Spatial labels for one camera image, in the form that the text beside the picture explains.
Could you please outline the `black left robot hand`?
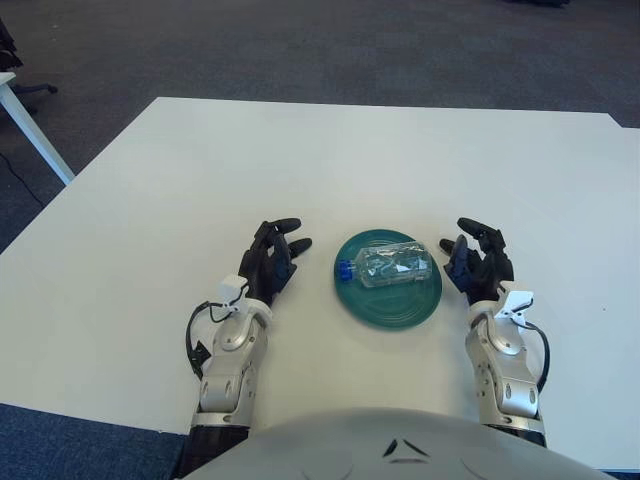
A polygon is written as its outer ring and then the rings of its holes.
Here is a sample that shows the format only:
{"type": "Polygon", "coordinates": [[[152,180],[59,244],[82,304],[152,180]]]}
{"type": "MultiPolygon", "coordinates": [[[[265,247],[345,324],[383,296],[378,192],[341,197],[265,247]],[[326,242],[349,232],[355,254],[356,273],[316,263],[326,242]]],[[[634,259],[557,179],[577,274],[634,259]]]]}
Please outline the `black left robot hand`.
{"type": "Polygon", "coordinates": [[[248,298],[271,306],[274,298],[294,275],[297,265],[293,260],[312,246],[310,238],[289,243],[286,235],[302,225],[299,218],[264,221],[248,250],[245,251],[238,275],[248,281],[248,298]]]}

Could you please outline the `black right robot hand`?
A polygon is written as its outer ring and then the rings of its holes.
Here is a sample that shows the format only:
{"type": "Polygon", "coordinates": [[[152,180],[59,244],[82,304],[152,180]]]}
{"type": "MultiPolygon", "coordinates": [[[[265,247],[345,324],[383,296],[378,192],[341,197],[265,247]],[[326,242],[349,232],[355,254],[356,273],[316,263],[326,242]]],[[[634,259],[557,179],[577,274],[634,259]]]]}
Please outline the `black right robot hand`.
{"type": "Polygon", "coordinates": [[[470,305],[497,301],[501,282],[514,280],[501,231],[466,217],[459,218],[457,225],[477,241],[483,255],[468,246],[465,235],[456,240],[441,239],[439,246],[449,258],[444,265],[445,273],[458,291],[466,295],[470,305]]]}

